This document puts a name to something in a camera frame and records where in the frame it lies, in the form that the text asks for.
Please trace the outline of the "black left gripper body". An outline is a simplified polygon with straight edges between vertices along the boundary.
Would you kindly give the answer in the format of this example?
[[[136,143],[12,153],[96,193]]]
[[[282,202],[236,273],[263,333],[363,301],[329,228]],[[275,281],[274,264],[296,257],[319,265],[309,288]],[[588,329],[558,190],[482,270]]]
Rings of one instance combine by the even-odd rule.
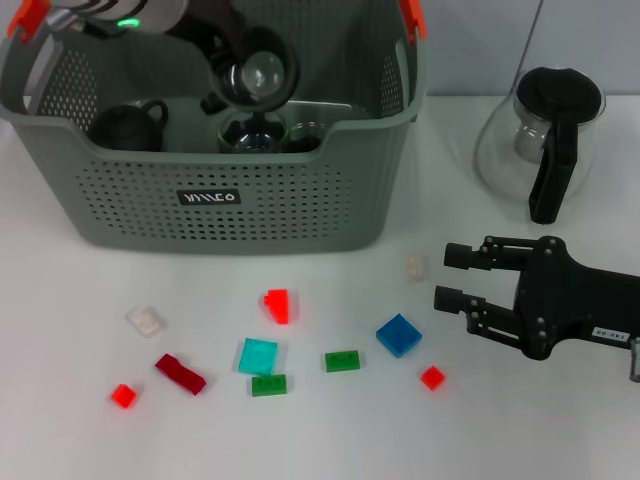
[[[246,17],[232,1],[166,1],[164,21],[167,35],[195,45],[206,58],[220,49],[238,58],[249,56]]]

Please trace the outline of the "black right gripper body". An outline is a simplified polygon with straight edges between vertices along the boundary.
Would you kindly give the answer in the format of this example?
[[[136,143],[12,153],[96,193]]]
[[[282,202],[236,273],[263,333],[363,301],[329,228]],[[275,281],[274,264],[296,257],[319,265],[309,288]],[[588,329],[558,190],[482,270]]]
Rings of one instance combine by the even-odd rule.
[[[584,266],[557,237],[531,243],[516,295],[521,350],[547,359],[565,340],[628,349],[639,337],[639,278]]]

